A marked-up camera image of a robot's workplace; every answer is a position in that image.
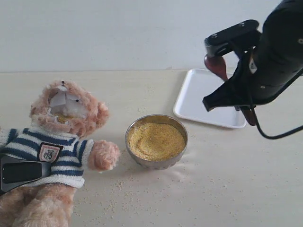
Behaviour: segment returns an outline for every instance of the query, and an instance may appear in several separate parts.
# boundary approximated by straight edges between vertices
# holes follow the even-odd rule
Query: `metal bowl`
[[[184,138],[184,142],[185,142],[184,149],[178,155],[176,155],[170,159],[163,160],[163,161],[149,161],[149,160],[140,158],[137,155],[135,155],[129,147],[130,137],[136,128],[140,127],[143,124],[151,123],[151,122],[160,123],[160,124],[170,124],[170,125],[174,126],[181,133],[181,135]],[[187,130],[184,127],[184,125],[182,123],[180,123],[178,120],[176,120],[170,116],[160,115],[160,114],[147,115],[147,116],[137,119],[128,127],[126,134],[125,134],[126,149],[127,149],[128,153],[130,154],[130,156],[139,165],[141,165],[145,168],[154,169],[154,170],[167,169],[167,168],[175,165],[181,159],[183,154],[185,153],[185,151],[187,149],[187,141],[188,141],[188,135],[187,135]]]

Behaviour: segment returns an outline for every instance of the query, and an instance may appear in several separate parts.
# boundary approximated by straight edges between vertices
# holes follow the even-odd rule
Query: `white tray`
[[[182,88],[174,106],[174,114],[183,119],[239,129],[246,125],[241,111],[234,107],[218,107],[207,112],[202,100],[214,92],[223,80],[210,71],[191,69],[187,72]]]

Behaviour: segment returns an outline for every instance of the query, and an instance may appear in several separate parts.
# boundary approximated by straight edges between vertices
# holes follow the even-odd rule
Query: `striped sweater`
[[[51,175],[23,186],[63,183],[74,188],[84,184],[83,167],[87,166],[93,140],[79,140],[69,133],[54,134],[41,128],[1,129],[0,152],[28,161],[52,163]]]

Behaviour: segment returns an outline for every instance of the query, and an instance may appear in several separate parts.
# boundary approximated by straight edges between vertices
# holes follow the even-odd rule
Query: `white table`
[[[114,170],[85,173],[85,186],[75,197],[73,227],[302,226],[303,132],[271,141],[249,125],[227,130],[182,121],[189,141],[177,165],[146,171],[130,158],[125,151],[127,127],[147,114],[174,116],[185,74],[2,73],[0,125],[28,126],[31,102],[53,79],[73,79],[106,102],[111,118],[91,138],[111,140],[123,154]],[[257,108],[266,133],[302,124],[302,89],[300,79],[274,103]]]

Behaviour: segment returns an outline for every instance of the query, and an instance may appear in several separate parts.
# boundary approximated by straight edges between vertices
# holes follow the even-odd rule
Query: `teddy bear head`
[[[32,103],[29,116],[36,127],[83,138],[101,128],[109,113],[103,102],[75,82],[56,80]]]

